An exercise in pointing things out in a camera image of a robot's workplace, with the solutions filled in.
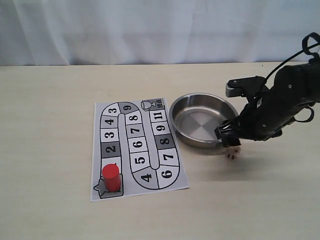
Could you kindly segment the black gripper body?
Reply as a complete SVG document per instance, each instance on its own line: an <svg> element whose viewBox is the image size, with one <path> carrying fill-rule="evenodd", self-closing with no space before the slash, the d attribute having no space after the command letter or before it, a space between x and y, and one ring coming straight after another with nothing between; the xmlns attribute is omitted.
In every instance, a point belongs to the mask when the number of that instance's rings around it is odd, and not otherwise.
<svg viewBox="0 0 320 240"><path fill-rule="evenodd" d="M285 94L264 94L248 100L238 119L236 136L264 141L271 138L299 112L300 98Z"/></svg>

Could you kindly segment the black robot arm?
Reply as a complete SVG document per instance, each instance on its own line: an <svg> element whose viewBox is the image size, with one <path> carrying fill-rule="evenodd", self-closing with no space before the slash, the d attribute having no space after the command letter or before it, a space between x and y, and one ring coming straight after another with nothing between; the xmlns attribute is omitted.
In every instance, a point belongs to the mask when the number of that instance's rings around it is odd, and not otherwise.
<svg viewBox="0 0 320 240"><path fill-rule="evenodd" d="M303 109L311 110L320 101L320 62L286 65L275 75L273 86L262 76L231 79L227 97L245 97L247 104L233 119L225 120L214 132L223 147L239 146L240 140L267 141L283 134L296 122Z"/></svg>

